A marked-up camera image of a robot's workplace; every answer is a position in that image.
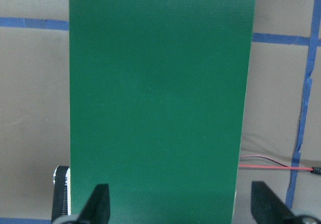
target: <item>beige wall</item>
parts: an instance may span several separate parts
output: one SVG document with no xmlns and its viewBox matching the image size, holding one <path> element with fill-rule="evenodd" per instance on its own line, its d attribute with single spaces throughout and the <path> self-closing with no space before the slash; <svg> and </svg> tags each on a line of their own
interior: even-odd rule
<svg viewBox="0 0 321 224">
<path fill-rule="evenodd" d="M 0 0 L 0 17 L 68 20 L 68 0 Z M 257 0 L 254 32 L 310 35 L 313 0 Z M 307 47 L 252 43 L 241 154 L 290 163 Z M 318 50 L 302 165 L 321 164 Z M 0 217 L 51 215 L 52 173 L 69 165 L 69 37 L 66 31 L 0 28 Z M 250 183 L 264 180 L 285 200 L 287 171 L 240 170 L 234 223 L 254 223 Z M 321 217 L 318 176 L 300 173 L 294 208 Z"/>
</svg>

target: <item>green conveyor belt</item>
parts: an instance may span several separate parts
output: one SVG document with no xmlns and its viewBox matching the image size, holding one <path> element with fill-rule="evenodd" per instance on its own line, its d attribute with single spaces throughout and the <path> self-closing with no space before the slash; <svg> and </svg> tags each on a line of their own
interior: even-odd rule
<svg viewBox="0 0 321 224">
<path fill-rule="evenodd" d="M 70 0 L 72 212 L 230 223 L 255 0 Z"/>
</svg>

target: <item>red wire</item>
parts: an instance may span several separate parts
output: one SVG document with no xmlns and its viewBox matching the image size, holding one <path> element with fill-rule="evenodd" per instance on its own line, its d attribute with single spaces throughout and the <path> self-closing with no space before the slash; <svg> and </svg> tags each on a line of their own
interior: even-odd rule
<svg viewBox="0 0 321 224">
<path fill-rule="evenodd" d="M 279 161 L 277 161 L 277 160 L 274 160 L 274 159 L 272 159 L 272 158 L 270 158 L 270 157 L 264 156 L 264 155 L 241 155 L 241 156 L 240 156 L 240 159 L 253 158 L 253 157 L 254 157 L 254 158 L 266 159 L 266 160 L 272 161 L 272 162 L 274 162 L 274 163 L 276 163 L 276 164 L 278 164 L 278 165 L 286 166 L 286 167 L 287 167 L 287 165 L 285 165 L 285 164 L 283 164 L 283 163 L 281 163 L 281 162 L 279 162 Z"/>
<path fill-rule="evenodd" d="M 291 166 L 270 166 L 270 165 L 243 165 L 240 164 L 241 168 L 254 168 L 254 169 L 278 169 L 278 170 L 305 170 L 305 171 L 313 171 L 312 168 L 305 167 L 291 167 Z"/>
</svg>

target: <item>blue tape line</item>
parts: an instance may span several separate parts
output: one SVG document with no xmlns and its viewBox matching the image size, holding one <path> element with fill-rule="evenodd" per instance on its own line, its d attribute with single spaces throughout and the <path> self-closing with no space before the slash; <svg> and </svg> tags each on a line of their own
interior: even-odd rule
<svg viewBox="0 0 321 224">
<path fill-rule="evenodd" d="M 308 46 L 309 38 L 300 36 L 253 33 L 253 42 Z"/>
<path fill-rule="evenodd" d="M 45 20 L 45 19 L 0 17 L 0 27 L 36 28 L 36 29 L 68 31 L 69 22 L 58 21 L 58 20 Z M 309 38 L 307 37 L 266 34 L 266 33 L 253 33 L 252 41 L 262 42 L 262 43 L 299 45 L 299 46 L 309 45 Z M 318 46 L 321 46 L 321 39 L 318 41 Z"/>
<path fill-rule="evenodd" d="M 69 22 L 45 19 L 0 17 L 0 27 L 36 28 L 68 31 Z"/>
<path fill-rule="evenodd" d="M 50 220 L 39 219 L 20 219 L 20 218 L 1 218 L 0 224 L 50 224 Z"/>
<path fill-rule="evenodd" d="M 305 75 L 304 75 L 304 82 L 303 82 L 301 116 L 300 116 L 300 122 L 298 127 L 296 146 L 295 146 L 295 150 L 292 157 L 292 163 L 291 163 L 291 166 L 293 167 L 298 167 L 300 164 L 300 156 L 301 156 L 300 150 L 303 144 L 304 127 L 305 127 L 307 109 L 308 109 L 311 86 L 312 86 L 311 74 L 313 72 L 314 64 L 315 64 L 316 48 L 319 44 L 318 35 L 319 35 L 320 20 L 321 20 L 321 0 L 314 0 L 312 23 L 311 23 L 311 37 L 309 41 L 309 49 L 307 53 Z M 297 178 L 297 171 L 291 171 L 289 189 L 287 190 L 286 200 L 285 200 L 285 204 L 289 208 L 292 208 L 293 206 L 296 178 Z"/>
</svg>

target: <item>wire connector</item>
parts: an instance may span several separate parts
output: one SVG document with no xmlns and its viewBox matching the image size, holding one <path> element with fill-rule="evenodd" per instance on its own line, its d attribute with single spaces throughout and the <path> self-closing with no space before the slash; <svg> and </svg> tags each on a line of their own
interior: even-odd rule
<svg viewBox="0 0 321 224">
<path fill-rule="evenodd" d="M 312 167 L 311 173 L 321 175 L 321 167 Z"/>
</svg>

